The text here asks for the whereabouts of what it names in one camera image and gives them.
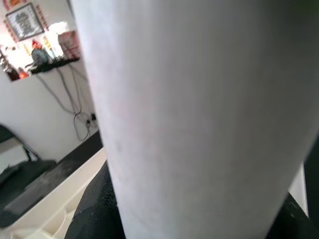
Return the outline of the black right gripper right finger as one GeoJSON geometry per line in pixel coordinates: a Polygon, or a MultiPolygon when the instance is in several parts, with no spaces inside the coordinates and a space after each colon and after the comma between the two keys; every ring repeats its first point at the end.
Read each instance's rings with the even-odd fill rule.
{"type": "Polygon", "coordinates": [[[319,239],[319,231],[288,193],[266,239],[319,239]]]}

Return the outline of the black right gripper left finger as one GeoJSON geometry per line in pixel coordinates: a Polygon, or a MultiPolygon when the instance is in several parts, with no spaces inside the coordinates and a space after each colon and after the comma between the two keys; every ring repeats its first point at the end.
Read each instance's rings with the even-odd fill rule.
{"type": "Polygon", "coordinates": [[[86,187],[64,239],[126,239],[107,162],[86,187]]]}

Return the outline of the white plastic children table top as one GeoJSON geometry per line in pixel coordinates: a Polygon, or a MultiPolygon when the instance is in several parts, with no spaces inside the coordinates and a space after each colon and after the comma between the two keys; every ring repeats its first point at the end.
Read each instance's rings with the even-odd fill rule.
{"type": "Polygon", "coordinates": [[[102,148],[20,219],[1,229],[0,239],[64,239],[86,187],[106,160],[102,148]]]}

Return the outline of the white plastic table leg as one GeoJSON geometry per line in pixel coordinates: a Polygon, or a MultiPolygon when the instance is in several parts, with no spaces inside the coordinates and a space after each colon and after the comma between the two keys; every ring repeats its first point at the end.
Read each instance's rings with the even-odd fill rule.
{"type": "Polygon", "coordinates": [[[265,239],[319,131],[319,0],[71,0],[127,239],[265,239]]]}

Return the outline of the black tablecloth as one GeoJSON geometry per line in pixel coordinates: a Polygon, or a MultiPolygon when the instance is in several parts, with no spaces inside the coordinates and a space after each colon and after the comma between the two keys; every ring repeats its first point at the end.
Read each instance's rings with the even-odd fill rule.
{"type": "Polygon", "coordinates": [[[96,132],[23,190],[0,192],[0,228],[12,225],[103,147],[96,132]]]}

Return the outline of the black chair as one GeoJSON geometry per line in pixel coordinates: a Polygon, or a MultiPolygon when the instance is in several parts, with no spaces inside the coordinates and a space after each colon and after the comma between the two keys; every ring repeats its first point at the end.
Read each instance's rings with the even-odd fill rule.
{"type": "Polygon", "coordinates": [[[0,192],[23,190],[55,165],[55,160],[42,159],[22,139],[0,124],[0,192]]]}

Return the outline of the teal round object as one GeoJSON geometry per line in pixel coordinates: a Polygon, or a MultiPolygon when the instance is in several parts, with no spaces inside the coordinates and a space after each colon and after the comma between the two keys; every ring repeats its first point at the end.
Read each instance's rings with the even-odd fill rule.
{"type": "Polygon", "coordinates": [[[36,65],[43,65],[49,62],[49,55],[43,49],[33,49],[31,56],[36,65]]]}

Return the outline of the pink patterned box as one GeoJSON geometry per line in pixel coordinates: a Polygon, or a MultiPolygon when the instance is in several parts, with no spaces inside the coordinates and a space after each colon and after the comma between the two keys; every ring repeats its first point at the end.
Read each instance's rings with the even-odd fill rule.
{"type": "Polygon", "coordinates": [[[58,35],[58,43],[66,59],[80,58],[80,46],[77,32],[75,30],[67,31],[58,35]]]}

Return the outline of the framed wall picture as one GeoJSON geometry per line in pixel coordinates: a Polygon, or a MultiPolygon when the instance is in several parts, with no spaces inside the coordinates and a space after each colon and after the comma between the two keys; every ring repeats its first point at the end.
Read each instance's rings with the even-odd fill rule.
{"type": "Polygon", "coordinates": [[[7,13],[5,19],[18,41],[44,33],[44,28],[31,2],[7,13]]]}

